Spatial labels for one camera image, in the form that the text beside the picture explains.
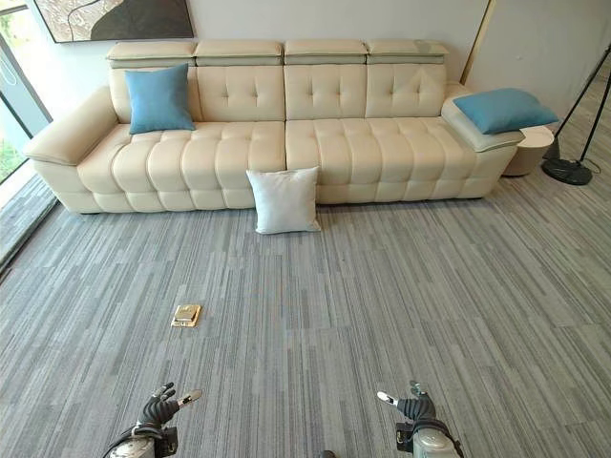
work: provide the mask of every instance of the black lamp stand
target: black lamp stand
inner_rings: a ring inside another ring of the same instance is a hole
[[[594,119],[594,124],[592,125],[590,136],[588,136],[588,139],[585,142],[585,146],[583,147],[583,153],[581,153],[581,157],[579,158],[579,160],[567,160],[567,159],[559,158],[560,153],[559,153],[559,144],[558,144],[558,134],[560,133],[560,131],[566,124],[566,121],[568,121],[569,117],[571,117],[571,115],[573,114],[573,111],[579,105],[579,102],[583,98],[583,95],[590,87],[590,84],[596,77],[597,73],[600,70],[600,67],[602,66],[602,63],[606,59],[607,55],[609,55],[610,51],[611,51],[611,44],[609,44],[609,46],[607,47],[607,49],[604,52],[604,55],[600,59],[598,65],[596,66],[594,71],[590,74],[590,77],[588,78],[588,81],[585,84],[583,91],[581,91],[581,94],[579,95],[577,101],[573,105],[573,108],[571,108],[571,111],[564,118],[564,120],[562,121],[562,124],[560,124],[559,129],[554,134],[554,143],[552,143],[552,145],[550,146],[550,149],[548,150],[547,154],[545,155],[545,157],[549,157],[549,158],[541,164],[541,169],[543,169],[543,172],[545,172],[550,177],[557,179],[558,181],[562,181],[563,183],[574,184],[576,186],[582,186],[584,184],[588,184],[590,180],[592,179],[592,171],[588,169],[587,167],[585,167],[582,164],[582,162],[585,159],[585,154],[588,151],[588,146],[590,146],[590,141],[592,141],[592,137],[594,136],[594,131],[596,131],[596,126],[599,123],[600,114],[602,113],[602,109],[604,108],[604,102],[607,96],[609,95],[609,87],[611,86],[611,72],[609,72],[609,75],[607,77],[607,85],[604,89],[604,95],[602,96],[602,101],[600,102],[599,111],[597,112],[596,118]]]

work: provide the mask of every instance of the throw pillow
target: throw pillow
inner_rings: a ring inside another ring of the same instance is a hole
[[[257,207],[257,232],[320,231],[316,220],[318,167],[246,174]]]
[[[187,64],[154,72],[125,72],[132,106],[130,134],[195,126],[187,103]]]
[[[549,108],[520,89],[497,89],[454,99],[482,134],[500,134],[558,121]]]

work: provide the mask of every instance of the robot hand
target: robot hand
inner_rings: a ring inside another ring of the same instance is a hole
[[[174,414],[181,408],[191,404],[201,396],[201,391],[196,389],[188,392],[178,400],[169,400],[169,398],[176,394],[176,391],[172,389],[173,386],[174,384],[170,382],[153,393],[137,417],[137,427],[154,427],[159,429],[172,420]]]

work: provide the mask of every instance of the sofa backrest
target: sofa backrest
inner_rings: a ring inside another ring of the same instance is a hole
[[[131,108],[125,72],[188,63],[196,122],[439,116],[445,48],[432,41],[208,40],[119,43],[110,86],[119,121]]]
[[[204,121],[284,121],[280,43],[203,41],[195,56]]]
[[[439,116],[446,49],[423,40],[368,42],[366,117]]]
[[[357,40],[287,41],[286,119],[365,117],[366,55]]]
[[[189,113],[194,121],[202,121],[197,69],[193,56],[195,48],[196,44],[189,42],[122,42],[114,45],[106,58],[110,62],[108,79],[119,122],[129,124],[132,118],[125,72],[150,72],[184,63],[189,64],[187,73]]]

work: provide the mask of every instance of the painting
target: painting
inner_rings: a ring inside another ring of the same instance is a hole
[[[55,43],[193,38],[187,0],[34,0]]]

